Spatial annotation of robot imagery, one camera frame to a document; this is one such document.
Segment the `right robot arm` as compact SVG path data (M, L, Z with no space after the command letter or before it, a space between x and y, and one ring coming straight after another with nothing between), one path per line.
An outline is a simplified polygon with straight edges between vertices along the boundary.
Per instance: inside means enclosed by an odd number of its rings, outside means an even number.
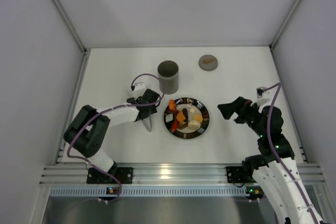
M258 135L260 153L242 162L247 177L254 180L271 204L279 223L323 223L300 177L295 154L282 133L282 112L274 105L259 105L238 97L219 104L224 119L237 114L237 124L246 124Z

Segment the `black seaweed food piece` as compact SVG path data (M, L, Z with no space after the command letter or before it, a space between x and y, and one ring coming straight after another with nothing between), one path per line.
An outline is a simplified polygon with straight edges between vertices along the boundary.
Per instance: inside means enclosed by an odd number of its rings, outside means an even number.
M188 121L188 109L187 108L183 108L182 112L183 112L183 115L185 117L184 121L187 122Z

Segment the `orange carrot flower piece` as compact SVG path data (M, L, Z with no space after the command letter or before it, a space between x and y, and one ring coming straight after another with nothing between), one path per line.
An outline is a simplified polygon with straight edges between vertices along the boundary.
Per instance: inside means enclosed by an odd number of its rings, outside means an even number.
M175 102L173 99L171 99L171 100L169 101L169 105L168 105L168 107L169 107L169 111L171 111L171 112L174 112L174 111L177 110L176 102Z

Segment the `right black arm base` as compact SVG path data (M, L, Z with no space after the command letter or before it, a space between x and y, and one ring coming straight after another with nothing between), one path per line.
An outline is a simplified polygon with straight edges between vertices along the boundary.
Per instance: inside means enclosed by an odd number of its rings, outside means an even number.
M253 183L249 171L244 169L242 166L227 166L226 168L227 181L231 184L243 184L243 183Z

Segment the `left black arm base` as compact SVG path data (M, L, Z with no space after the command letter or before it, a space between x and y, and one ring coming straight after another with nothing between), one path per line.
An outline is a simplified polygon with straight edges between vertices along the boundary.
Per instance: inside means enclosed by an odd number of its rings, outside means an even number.
M132 184L133 168L132 167L117 167L113 169L112 174L121 184ZM95 168L88 169L87 184L117 184L110 176L99 172Z

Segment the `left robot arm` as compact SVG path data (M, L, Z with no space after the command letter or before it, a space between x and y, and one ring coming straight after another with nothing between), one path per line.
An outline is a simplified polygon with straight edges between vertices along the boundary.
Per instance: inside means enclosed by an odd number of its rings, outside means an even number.
M132 97L121 105L98 111L90 105L83 106L64 133L69 144L67 156L84 161L107 182L118 183L117 164L102 149L110 126L143 121L157 112L162 96L151 89Z

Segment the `orange fried food piece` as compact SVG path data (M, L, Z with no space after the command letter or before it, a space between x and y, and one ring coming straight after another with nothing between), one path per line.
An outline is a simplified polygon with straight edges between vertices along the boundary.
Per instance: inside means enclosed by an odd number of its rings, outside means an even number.
M176 115L176 119L179 123L184 123L184 121L186 120L186 117L185 117L183 111L178 111L178 113Z

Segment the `red sausage piece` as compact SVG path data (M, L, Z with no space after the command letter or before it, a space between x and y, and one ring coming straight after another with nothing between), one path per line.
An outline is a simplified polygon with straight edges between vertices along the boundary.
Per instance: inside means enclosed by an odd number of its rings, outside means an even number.
M179 126L179 122L177 120L175 120L171 125L171 131L173 133L176 132L176 130L178 129L178 126Z

